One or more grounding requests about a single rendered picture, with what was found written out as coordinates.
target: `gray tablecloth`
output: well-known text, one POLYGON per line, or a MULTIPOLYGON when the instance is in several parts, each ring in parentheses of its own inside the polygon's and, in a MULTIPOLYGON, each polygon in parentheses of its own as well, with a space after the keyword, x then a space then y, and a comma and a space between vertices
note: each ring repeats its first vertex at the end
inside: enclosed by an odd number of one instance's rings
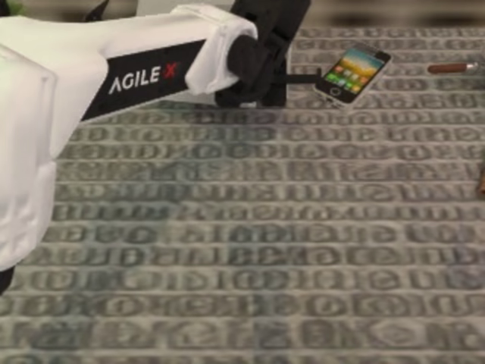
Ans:
POLYGON ((81 127, 54 221, 0 298, 2 364, 479 363, 485 30, 303 30, 394 62, 353 113, 160 103, 81 127))

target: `phone bezel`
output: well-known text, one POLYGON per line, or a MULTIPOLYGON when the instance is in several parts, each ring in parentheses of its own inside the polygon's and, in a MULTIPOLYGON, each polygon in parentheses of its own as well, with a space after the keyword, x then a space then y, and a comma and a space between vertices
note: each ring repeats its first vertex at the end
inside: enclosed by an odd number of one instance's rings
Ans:
POLYGON ((369 47, 367 45, 354 45, 353 47, 347 49, 342 56, 339 58, 339 60, 332 65, 332 67, 329 69, 329 71, 317 81, 317 83, 314 85, 314 88, 316 91, 323 93, 325 96, 330 97, 332 99, 335 99, 338 102, 341 102, 343 104, 352 104, 360 95, 362 95, 367 88, 373 83, 373 81, 378 77, 386 68, 386 66, 389 64, 391 61, 392 57, 390 54, 385 53, 379 49, 375 49, 375 52, 369 52, 369 47), (352 93, 346 89, 344 89, 341 86, 336 85, 335 83, 331 83, 327 80, 325 80, 325 77, 337 66, 340 61, 342 60, 343 56, 350 50, 350 49, 357 49, 360 52, 367 53, 368 55, 378 59, 379 61, 383 62, 383 66, 370 78, 370 80, 367 82, 367 84, 364 85, 364 87, 361 88, 361 90, 358 93, 352 93), (339 92, 338 94, 334 95, 332 94, 331 90, 332 89, 338 89, 339 92))

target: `carved stone surface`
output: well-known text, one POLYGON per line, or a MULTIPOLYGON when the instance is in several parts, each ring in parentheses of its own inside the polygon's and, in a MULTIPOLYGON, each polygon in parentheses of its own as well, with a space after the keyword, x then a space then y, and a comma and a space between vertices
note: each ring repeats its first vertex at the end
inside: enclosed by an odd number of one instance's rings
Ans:
POLYGON ((45 242, 0 297, 2 364, 485 362, 485 30, 303 30, 394 63, 341 115, 160 103, 81 127, 45 242))

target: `robotic arm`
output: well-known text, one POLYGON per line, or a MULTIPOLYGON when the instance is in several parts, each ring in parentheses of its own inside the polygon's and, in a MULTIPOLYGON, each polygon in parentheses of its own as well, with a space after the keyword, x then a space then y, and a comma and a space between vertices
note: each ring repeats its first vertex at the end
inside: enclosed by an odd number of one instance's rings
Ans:
POLYGON ((286 53, 309 5, 237 0, 231 12, 181 5, 87 24, 0 17, 0 294, 49 225, 55 159, 80 123, 185 90, 222 107, 281 104, 272 93, 291 82, 286 53))

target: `smartphone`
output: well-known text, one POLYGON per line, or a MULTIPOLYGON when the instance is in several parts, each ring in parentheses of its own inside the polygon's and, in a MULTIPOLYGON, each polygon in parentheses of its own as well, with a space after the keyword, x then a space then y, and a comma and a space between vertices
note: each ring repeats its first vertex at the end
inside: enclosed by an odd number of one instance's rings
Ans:
POLYGON ((347 49, 314 85, 316 92, 340 108, 348 108, 383 73, 391 56, 365 43, 347 49))

